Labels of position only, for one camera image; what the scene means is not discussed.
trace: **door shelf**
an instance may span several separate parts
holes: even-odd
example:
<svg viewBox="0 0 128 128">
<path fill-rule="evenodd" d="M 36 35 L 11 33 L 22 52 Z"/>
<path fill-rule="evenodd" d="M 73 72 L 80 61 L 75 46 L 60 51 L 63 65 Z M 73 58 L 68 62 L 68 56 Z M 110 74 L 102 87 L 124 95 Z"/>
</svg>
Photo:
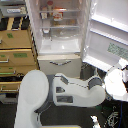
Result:
<svg viewBox="0 0 128 128">
<path fill-rule="evenodd" d="M 122 24 L 122 23 L 116 21 L 115 19 L 112 19 L 112 18 L 109 19 L 109 18 L 100 16 L 100 15 L 93 15 L 91 17 L 91 19 L 94 21 L 98 21 L 98 22 L 101 22 L 103 24 L 109 25 L 111 27 L 120 29 L 122 31 L 128 32 L 128 25 Z"/>
</svg>

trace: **white robot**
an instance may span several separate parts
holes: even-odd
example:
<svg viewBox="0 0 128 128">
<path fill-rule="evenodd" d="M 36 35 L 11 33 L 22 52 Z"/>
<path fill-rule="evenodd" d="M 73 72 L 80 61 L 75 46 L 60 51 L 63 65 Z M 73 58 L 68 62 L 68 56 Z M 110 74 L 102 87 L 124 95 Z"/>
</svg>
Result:
<svg viewBox="0 0 128 128">
<path fill-rule="evenodd" d="M 98 76 L 82 81 L 58 73 L 49 86 L 43 72 L 30 71 L 21 82 L 14 128 L 47 128 L 41 125 L 40 114 L 50 98 L 56 106 L 93 107 L 104 101 L 105 90 Z"/>
</svg>

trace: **cable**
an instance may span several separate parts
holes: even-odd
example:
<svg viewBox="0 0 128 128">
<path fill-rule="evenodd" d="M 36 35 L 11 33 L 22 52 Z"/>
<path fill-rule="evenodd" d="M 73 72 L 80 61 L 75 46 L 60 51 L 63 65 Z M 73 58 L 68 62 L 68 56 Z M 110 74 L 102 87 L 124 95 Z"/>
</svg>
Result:
<svg viewBox="0 0 128 128">
<path fill-rule="evenodd" d="M 121 120 L 122 120 L 122 104 L 123 104 L 123 102 L 121 102 L 120 122 L 119 122 L 119 126 L 118 126 L 118 128 L 120 128 Z"/>
</svg>

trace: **cabinet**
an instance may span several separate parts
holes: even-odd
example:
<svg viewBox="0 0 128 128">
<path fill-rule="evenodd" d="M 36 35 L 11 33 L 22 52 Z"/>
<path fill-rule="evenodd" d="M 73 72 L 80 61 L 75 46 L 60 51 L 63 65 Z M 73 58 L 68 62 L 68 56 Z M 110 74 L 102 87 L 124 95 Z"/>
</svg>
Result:
<svg viewBox="0 0 128 128">
<path fill-rule="evenodd" d="M 30 27 L 21 30 L 21 17 L 19 27 L 12 30 L 14 19 L 8 18 L 7 29 L 0 31 L 0 93 L 17 93 L 23 76 L 38 69 Z"/>
</svg>

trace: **refrigerator shelf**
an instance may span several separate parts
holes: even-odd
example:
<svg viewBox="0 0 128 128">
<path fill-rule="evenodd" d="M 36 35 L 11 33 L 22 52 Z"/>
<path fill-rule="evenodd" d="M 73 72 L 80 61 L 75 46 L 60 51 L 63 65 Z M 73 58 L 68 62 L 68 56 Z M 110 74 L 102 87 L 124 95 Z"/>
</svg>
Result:
<svg viewBox="0 0 128 128">
<path fill-rule="evenodd" d="M 41 28 L 80 28 L 79 25 L 56 25 L 56 26 L 49 26 L 49 27 L 41 27 Z"/>
<path fill-rule="evenodd" d="M 81 11 L 79 8 L 72 8 L 72 9 L 55 9 L 55 10 L 52 10 L 52 11 L 39 11 L 39 13 L 54 13 L 54 12 L 79 12 Z"/>
</svg>

